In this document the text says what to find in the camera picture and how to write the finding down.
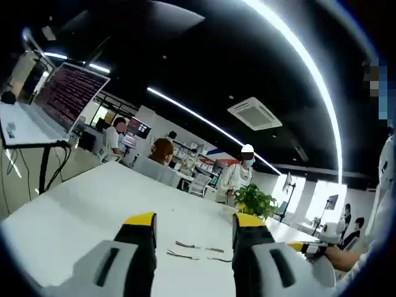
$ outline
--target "air conditioner unit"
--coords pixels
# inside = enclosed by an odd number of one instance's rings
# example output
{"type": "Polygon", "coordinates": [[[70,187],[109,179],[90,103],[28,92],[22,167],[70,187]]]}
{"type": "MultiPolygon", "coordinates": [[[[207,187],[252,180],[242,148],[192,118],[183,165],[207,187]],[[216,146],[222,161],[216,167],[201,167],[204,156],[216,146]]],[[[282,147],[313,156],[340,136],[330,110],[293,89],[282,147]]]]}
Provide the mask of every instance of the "air conditioner unit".
{"type": "Polygon", "coordinates": [[[254,97],[244,100],[227,110],[255,131],[282,126],[282,123],[273,113],[254,97]]]}

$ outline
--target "ceiling light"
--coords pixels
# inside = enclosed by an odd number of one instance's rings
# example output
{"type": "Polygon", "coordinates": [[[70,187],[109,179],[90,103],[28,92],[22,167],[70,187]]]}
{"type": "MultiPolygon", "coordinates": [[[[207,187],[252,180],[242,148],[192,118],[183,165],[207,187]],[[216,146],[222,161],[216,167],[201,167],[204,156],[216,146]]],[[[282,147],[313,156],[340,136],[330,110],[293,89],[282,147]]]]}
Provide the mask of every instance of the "ceiling light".
{"type": "Polygon", "coordinates": [[[99,71],[102,71],[102,72],[105,72],[105,73],[110,73],[109,69],[101,67],[101,66],[98,66],[96,64],[92,64],[91,63],[91,64],[89,64],[89,67],[95,68],[96,70],[99,70],[99,71]]]}
{"type": "MultiPolygon", "coordinates": [[[[149,92],[152,92],[154,94],[156,94],[157,96],[165,99],[166,101],[169,101],[170,103],[180,107],[182,110],[187,111],[188,113],[192,114],[193,116],[195,116],[196,118],[199,118],[201,121],[205,122],[206,124],[208,124],[209,126],[212,126],[213,128],[215,128],[217,131],[221,132],[222,134],[226,135],[229,139],[231,139],[232,141],[236,142],[237,144],[239,144],[240,146],[244,146],[244,143],[242,143],[241,141],[239,141],[238,139],[236,139],[234,136],[232,136],[231,134],[227,133],[226,131],[224,131],[222,128],[214,125],[214,123],[210,122],[209,120],[205,119],[203,116],[197,114],[195,111],[190,110],[189,108],[185,107],[184,105],[180,104],[177,101],[174,101],[173,99],[165,96],[164,94],[154,90],[153,88],[147,88],[147,90],[149,92]]],[[[267,162],[266,160],[264,160],[260,155],[258,155],[256,152],[254,152],[254,155],[260,159],[261,161],[263,161],[268,167],[270,167],[272,170],[274,170],[274,172],[276,172],[277,174],[281,175],[280,171],[277,170],[275,167],[273,167],[269,162],[267,162]]]]}
{"type": "Polygon", "coordinates": [[[256,10],[263,18],[271,23],[290,43],[292,47],[299,54],[308,70],[310,71],[312,78],[314,79],[324,103],[327,108],[327,112],[330,116],[330,122],[333,128],[335,147],[337,149],[337,162],[338,162],[338,183],[342,183],[342,149],[341,149],[341,137],[340,131],[338,129],[337,117],[335,116],[335,111],[333,107],[332,100],[330,98],[329,91],[324,83],[323,77],[316,67],[312,57],[307,52],[306,48],[297,38],[297,36],[290,30],[290,28],[284,23],[284,21],[279,18],[273,11],[271,11],[265,4],[261,3],[259,0],[243,0],[247,5],[251,6],[256,10]]]}
{"type": "Polygon", "coordinates": [[[45,56],[48,57],[54,57],[54,58],[59,58],[59,59],[63,59],[63,60],[67,60],[67,56],[63,55],[63,54],[55,54],[55,53],[44,53],[45,56]]]}

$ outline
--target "black ceiling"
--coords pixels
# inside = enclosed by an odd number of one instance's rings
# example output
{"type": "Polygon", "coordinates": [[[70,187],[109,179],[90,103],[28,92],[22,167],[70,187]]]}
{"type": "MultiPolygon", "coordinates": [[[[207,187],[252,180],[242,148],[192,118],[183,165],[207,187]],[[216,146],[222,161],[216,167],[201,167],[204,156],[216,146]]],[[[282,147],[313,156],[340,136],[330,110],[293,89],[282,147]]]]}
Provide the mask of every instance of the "black ceiling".
{"type": "MultiPolygon", "coordinates": [[[[271,163],[337,169],[332,126],[318,88],[302,59],[276,29],[242,0],[162,2],[205,19],[186,30],[182,21],[170,24],[152,2],[56,1],[43,13],[51,15],[52,21],[41,18],[33,24],[33,36],[45,51],[77,61],[88,60],[110,37],[96,58],[97,64],[111,69],[107,92],[153,108],[233,156],[240,152],[235,143],[146,88],[161,91],[252,144],[271,163]],[[45,25],[51,25],[56,41],[43,37],[40,28],[45,25]],[[259,99],[283,126],[253,131],[227,112],[249,97],[259,99]],[[296,147],[308,156],[307,162],[296,147]]],[[[296,33],[324,77],[340,127],[344,170],[370,176],[365,186],[375,182],[387,130],[379,127],[378,100],[362,88],[362,63],[367,58],[363,50],[314,1],[264,2],[296,33]]],[[[271,172],[261,162],[255,166],[271,172]]]]}

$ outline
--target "white hat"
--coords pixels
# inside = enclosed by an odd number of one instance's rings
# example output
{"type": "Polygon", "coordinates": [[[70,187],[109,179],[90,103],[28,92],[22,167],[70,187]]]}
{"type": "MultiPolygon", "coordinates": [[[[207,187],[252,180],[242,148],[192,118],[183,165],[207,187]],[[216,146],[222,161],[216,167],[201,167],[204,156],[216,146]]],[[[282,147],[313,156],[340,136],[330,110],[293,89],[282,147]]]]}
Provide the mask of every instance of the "white hat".
{"type": "Polygon", "coordinates": [[[253,153],[253,147],[250,144],[245,144],[241,150],[241,153],[253,153]]]}

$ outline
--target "cable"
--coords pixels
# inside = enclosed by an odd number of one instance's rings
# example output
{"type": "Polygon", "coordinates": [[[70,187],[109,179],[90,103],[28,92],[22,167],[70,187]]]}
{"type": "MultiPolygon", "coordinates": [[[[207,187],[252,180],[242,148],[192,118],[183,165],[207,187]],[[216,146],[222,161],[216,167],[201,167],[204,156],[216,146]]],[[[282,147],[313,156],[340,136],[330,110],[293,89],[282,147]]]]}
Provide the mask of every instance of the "cable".
{"type": "MultiPolygon", "coordinates": [[[[53,150],[54,150],[54,152],[55,152],[56,158],[58,158],[59,167],[61,167],[61,159],[60,159],[60,157],[59,157],[59,155],[58,155],[58,153],[56,152],[56,149],[55,149],[54,147],[53,147],[53,150]]],[[[60,175],[61,175],[61,180],[62,180],[62,183],[63,183],[64,180],[63,180],[63,176],[62,176],[62,171],[60,171],[59,173],[60,173],[60,175]]]]}
{"type": "Polygon", "coordinates": [[[2,188],[2,194],[3,194],[3,196],[4,196],[4,201],[6,202],[6,207],[7,207],[7,211],[8,211],[8,214],[10,215],[11,213],[10,213],[10,209],[8,208],[8,203],[7,203],[7,199],[6,199],[6,192],[5,192],[5,190],[4,190],[4,181],[3,181],[3,179],[2,179],[2,146],[1,146],[1,156],[0,156],[0,175],[1,175],[1,188],[2,188]]]}
{"type": "Polygon", "coordinates": [[[56,179],[56,177],[58,176],[59,172],[63,169],[64,165],[67,163],[70,154],[72,152],[71,148],[68,147],[69,149],[69,153],[67,154],[67,149],[66,147],[63,147],[65,154],[64,154],[64,159],[62,162],[62,165],[54,172],[54,175],[52,176],[52,178],[50,179],[49,183],[47,184],[47,186],[45,187],[45,191],[48,191],[48,189],[50,188],[51,184],[53,183],[53,181],[56,179]]]}
{"type": "Polygon", "coordinates": [[[12,155],[10,157],[10,160],[9,160],[8,166],[7,166],[7,175],[10,174],[11,169],[12,169],[13,165],[16,163],[17,159],[18,159],[18,151],[17,150],[12,150],[12,155]],[[16,156],[15,160],[12,161],[12,157],[14,156],[15,152],[17,153],[17,156],[16,156]]]}
{"type": "Polygon", "coordinates": [[[25,158],[24,158],[24,155],[22,154],[22,151],[20,149],[19,149],[19,152],[20,152],[20,156],[22,157],[22,160],[24,161],[24,164],[25,164],[25,167],[26,167],[26,170],[27,170],[27,188],[28,188],[28,191],[29,191],[29,199],[30,199],[30,201],[32,201],[32,195],[30,193],[30,181],[29,181],[30,172],[29,172],[29,167],[27,166],[25,158]]]}

